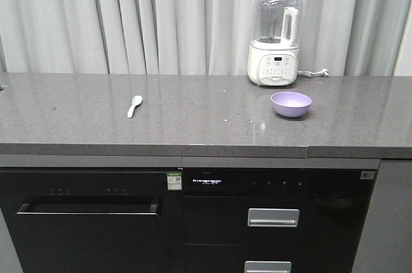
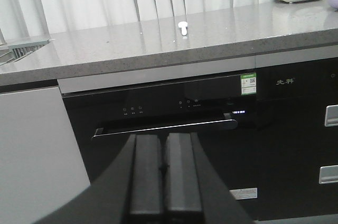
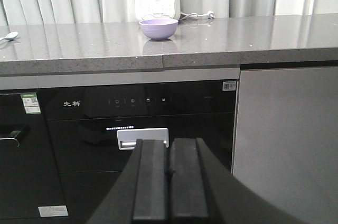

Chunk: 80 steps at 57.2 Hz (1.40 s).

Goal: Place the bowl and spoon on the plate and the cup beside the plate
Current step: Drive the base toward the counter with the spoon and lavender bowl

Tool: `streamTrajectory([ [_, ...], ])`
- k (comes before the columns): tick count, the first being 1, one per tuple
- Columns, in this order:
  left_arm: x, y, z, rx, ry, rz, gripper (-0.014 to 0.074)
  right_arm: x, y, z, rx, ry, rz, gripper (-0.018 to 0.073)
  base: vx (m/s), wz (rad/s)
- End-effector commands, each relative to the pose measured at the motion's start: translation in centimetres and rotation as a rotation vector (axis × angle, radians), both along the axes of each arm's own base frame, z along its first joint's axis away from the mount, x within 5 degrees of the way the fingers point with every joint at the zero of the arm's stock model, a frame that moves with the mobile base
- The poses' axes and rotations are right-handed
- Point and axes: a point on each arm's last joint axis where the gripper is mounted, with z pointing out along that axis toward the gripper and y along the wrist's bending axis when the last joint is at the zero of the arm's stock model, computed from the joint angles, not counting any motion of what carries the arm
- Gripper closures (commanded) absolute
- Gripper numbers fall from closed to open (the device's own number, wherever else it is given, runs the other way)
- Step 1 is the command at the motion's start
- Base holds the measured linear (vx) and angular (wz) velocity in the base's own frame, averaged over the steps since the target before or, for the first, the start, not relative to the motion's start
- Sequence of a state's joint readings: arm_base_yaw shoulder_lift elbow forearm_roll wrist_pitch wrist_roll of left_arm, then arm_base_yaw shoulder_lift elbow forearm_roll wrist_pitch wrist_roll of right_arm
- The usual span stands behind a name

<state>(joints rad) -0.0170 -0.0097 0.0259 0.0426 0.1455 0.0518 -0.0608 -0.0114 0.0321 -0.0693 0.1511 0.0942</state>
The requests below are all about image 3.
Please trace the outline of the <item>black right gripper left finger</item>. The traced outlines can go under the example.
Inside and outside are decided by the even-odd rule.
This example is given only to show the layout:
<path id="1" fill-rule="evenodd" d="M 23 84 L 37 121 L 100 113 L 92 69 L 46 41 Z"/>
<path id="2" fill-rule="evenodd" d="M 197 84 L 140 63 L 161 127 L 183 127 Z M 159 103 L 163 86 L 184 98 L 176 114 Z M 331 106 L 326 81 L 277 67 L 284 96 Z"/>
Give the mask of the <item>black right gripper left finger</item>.
<path id="1" fill-rule="evenodd" d="M 166 223 L 166 147 L 160 140 L 136 141 L 135 148 L 88 223 Z"/>

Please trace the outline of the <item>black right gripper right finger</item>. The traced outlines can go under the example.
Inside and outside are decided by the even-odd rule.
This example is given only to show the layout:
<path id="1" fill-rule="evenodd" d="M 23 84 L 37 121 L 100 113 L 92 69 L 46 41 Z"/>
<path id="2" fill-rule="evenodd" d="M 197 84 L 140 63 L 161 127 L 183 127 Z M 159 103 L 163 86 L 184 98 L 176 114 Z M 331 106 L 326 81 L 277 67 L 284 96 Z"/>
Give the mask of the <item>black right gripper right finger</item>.
<path id="1" fill-rule="evenodd" d="M 176 138 L 171 147 L 172 223 L 295 223 L 239 182 L 201 138 Z"/>

